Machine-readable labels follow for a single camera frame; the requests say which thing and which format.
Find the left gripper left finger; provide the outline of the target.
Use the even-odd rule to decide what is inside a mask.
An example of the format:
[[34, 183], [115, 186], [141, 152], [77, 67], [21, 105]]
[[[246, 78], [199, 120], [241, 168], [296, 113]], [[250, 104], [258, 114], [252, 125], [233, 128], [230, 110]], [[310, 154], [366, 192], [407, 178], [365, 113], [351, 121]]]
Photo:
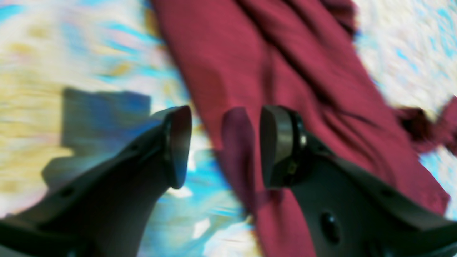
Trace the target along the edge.
[[3, 218], [1, 246], [31, 257], [135, 257], [156, 202], [187, 174], [190, 107], [152, 120], [115, 157]]

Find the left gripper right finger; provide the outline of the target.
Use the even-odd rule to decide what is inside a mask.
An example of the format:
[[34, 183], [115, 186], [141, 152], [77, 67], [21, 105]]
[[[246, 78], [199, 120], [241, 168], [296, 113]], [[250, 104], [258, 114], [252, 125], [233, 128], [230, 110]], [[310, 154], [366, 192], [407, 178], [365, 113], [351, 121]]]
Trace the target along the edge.
[[298, 112], [264, 105], [261, 163], [268, 189], [288, 188], [318, 257], [454, 257], [456, 222], [340, 158]]

